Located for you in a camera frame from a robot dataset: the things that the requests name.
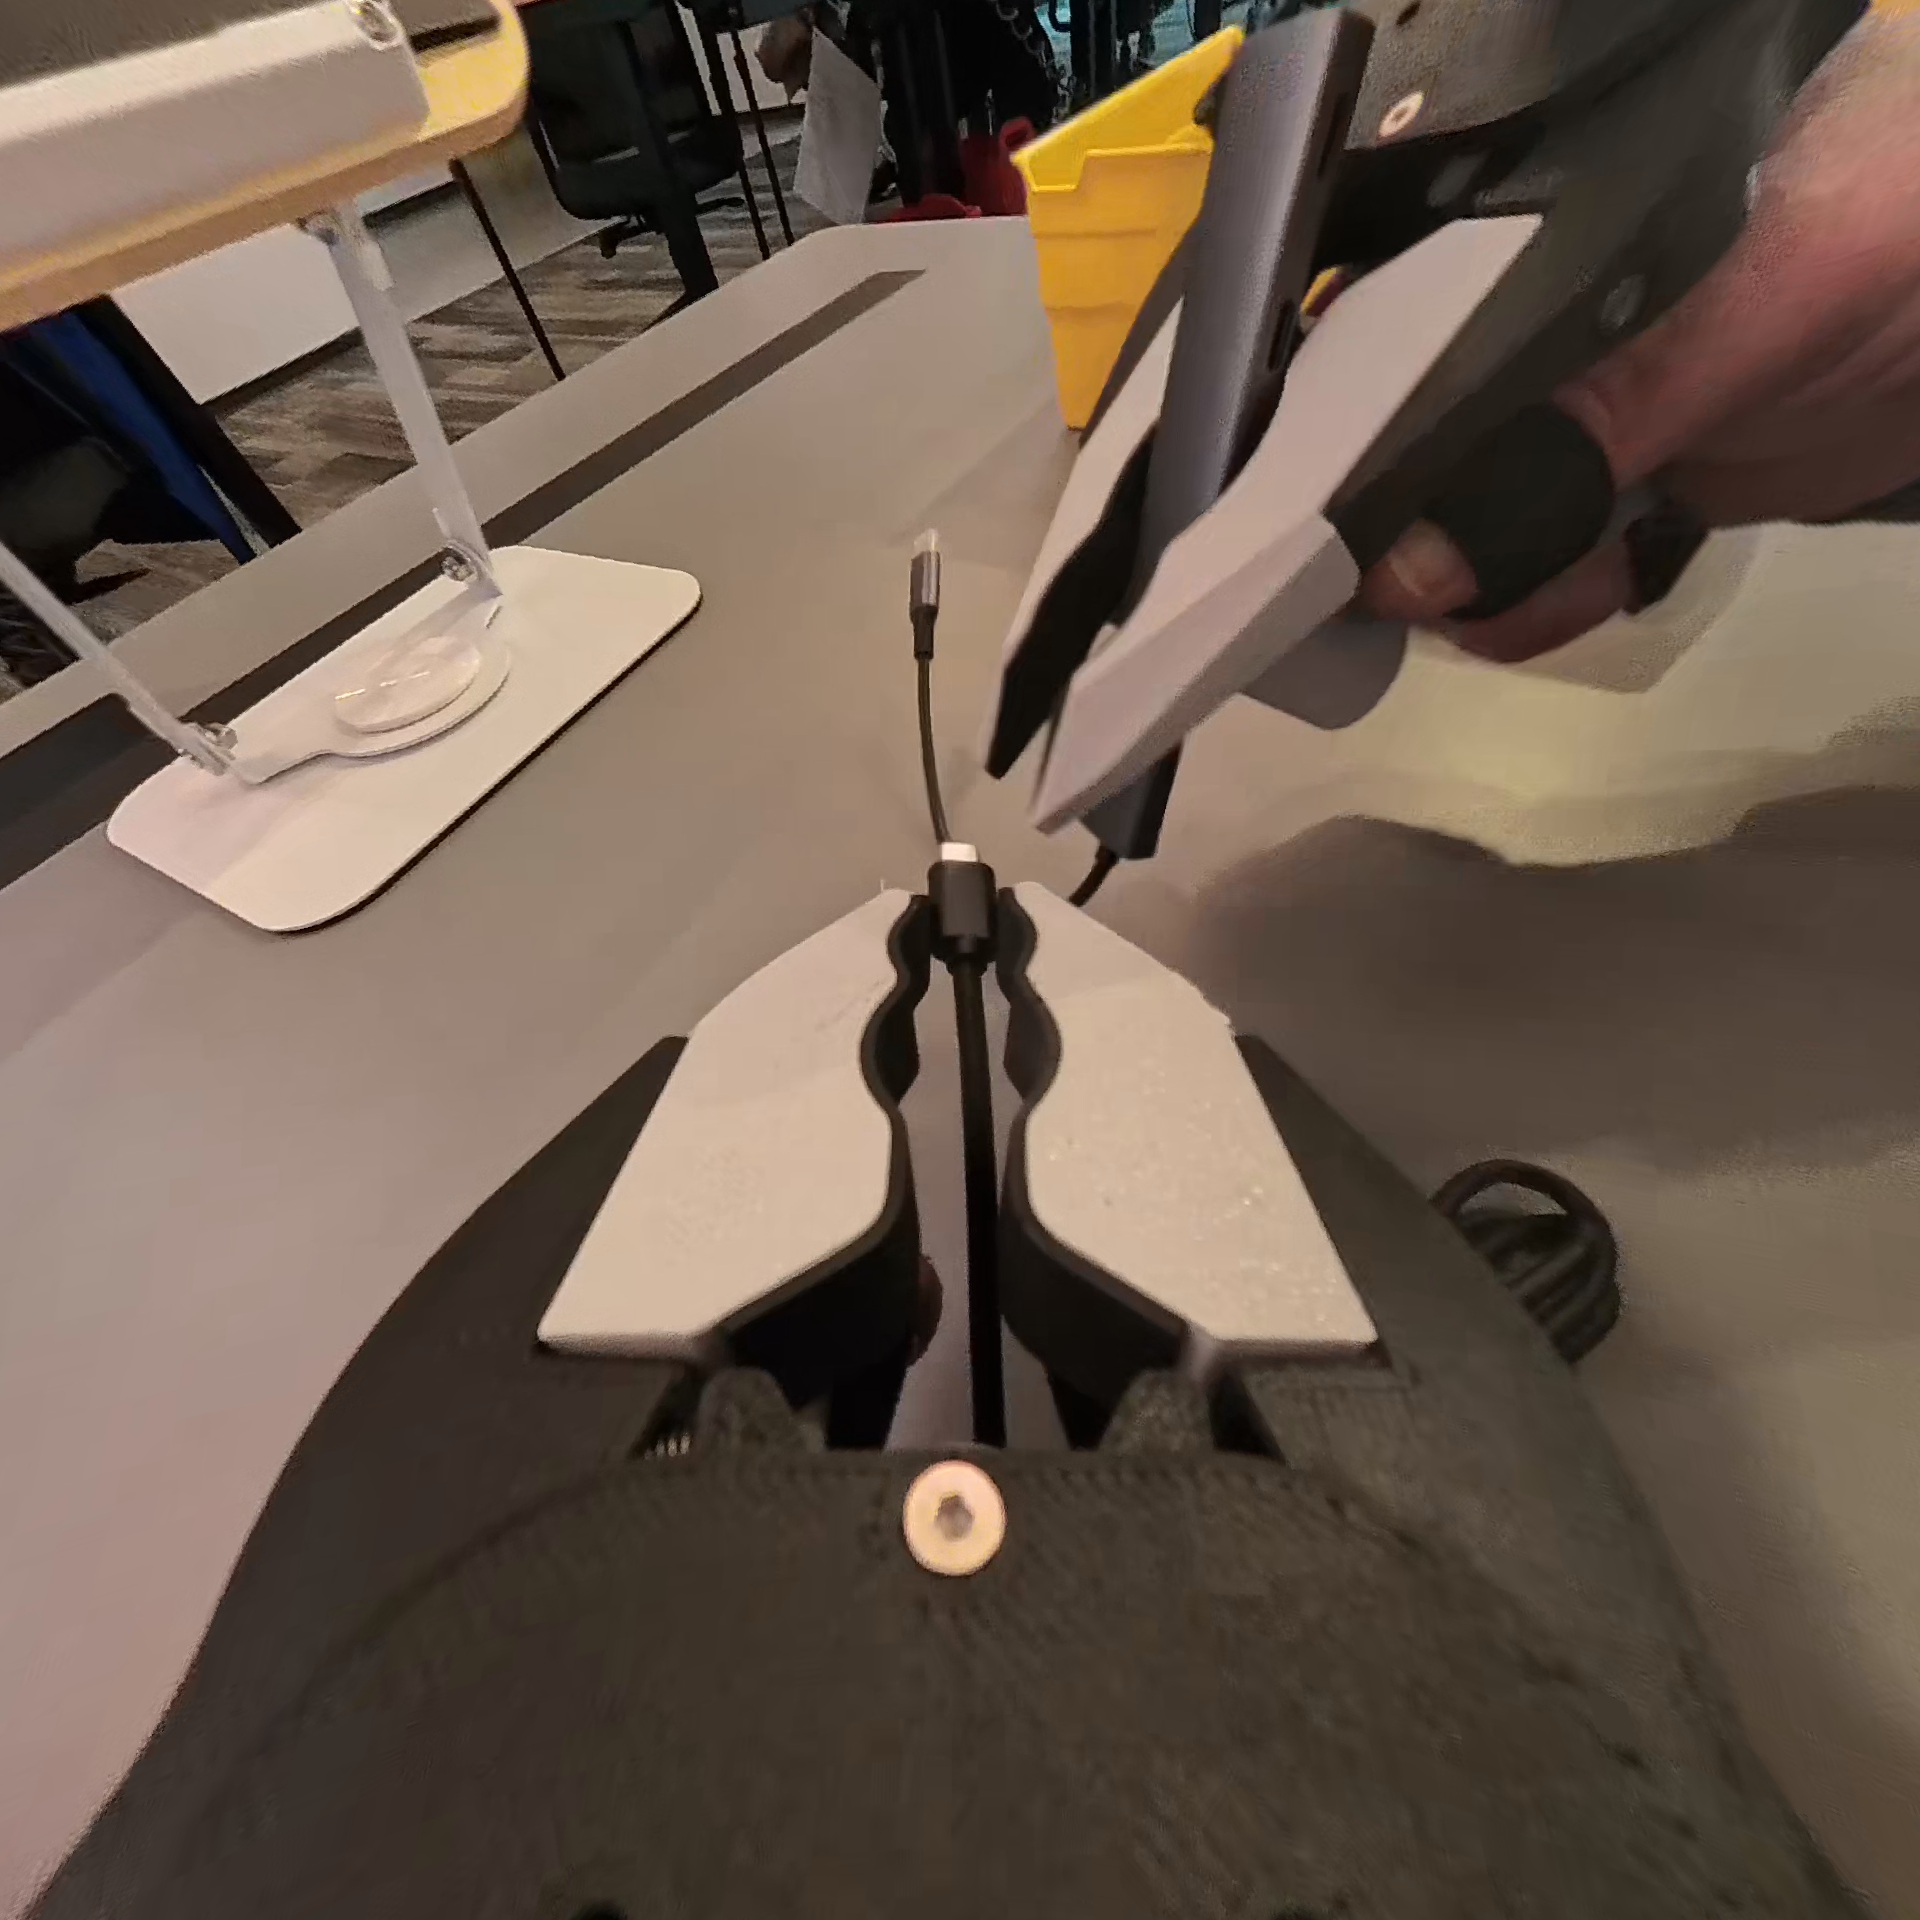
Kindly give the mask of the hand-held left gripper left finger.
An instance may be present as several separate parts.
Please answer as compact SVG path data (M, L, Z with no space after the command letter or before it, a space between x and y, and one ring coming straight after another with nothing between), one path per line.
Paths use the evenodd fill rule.
M797 1405L905 1356L926 899L887 888L693 1025L538 1325L542 1347L711 1373Z

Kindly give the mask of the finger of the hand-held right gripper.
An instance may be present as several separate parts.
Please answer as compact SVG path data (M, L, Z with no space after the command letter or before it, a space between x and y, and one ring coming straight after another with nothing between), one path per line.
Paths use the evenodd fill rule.
M994 781L1058 720L1069 684L1127 596L1179 316L1174 301L1153 331L1128 338L1078 444L1002 646L985 720L985 772Z
M1029 805L1038 830L1083 821L1238 696L1331 728L1383 696L1405 629L1343 626L1360 564L1331 497L1540 225L1537 211L1453 220L1331 301L1247 465L1069 679Z

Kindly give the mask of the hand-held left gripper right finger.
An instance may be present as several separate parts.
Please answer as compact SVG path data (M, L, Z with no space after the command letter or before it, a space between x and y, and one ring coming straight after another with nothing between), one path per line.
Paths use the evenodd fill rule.
M1143 1373L1347 1362L1378 1325L1232 1021L1039 883L1002 894L1016 1117L999 1296L1018 1343L1092 1405Z

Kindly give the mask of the grey usb hub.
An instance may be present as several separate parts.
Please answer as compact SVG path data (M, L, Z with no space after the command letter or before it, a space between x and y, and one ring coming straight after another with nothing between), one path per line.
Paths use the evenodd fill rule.
M1143 629L1174 541L1224 500L1274 418L1374 32L1350 7L1302 7L1247 31L1213 85L1213 160L1184 249L1132 576L1078 691Z

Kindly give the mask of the yellow plastic bin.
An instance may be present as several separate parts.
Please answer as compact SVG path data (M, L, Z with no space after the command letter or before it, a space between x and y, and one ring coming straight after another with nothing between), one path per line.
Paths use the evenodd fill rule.
M1213 157L1197 118L1243 40L1226 25L1013 155L1067 429L1092 425L1123 340L1193 225Z

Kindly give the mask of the person's right hand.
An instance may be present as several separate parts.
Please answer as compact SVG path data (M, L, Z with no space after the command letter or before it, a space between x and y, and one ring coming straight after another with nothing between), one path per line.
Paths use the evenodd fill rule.
M1859 21L1716 267L1550 405L1617 490L1657 487L1706 533L1840 522L1915 483L1915 18Z

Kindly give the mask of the black office chair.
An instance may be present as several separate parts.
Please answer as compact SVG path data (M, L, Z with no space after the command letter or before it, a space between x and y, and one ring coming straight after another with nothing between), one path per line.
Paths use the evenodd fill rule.
M602 259L660 239L680 275L673 316L719 289L702 225L704 197L732 183L762 256L770 239L736 122L722 43L745 53L697 3L518 3L530 58L525 127L555 202Z

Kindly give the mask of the blue draped office chair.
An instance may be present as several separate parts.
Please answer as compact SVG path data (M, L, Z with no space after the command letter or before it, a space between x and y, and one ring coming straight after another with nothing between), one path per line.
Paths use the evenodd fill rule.
M300 524L129 313L84 301L3 334L3 533L66 606L104 543L213 541L247 564Z

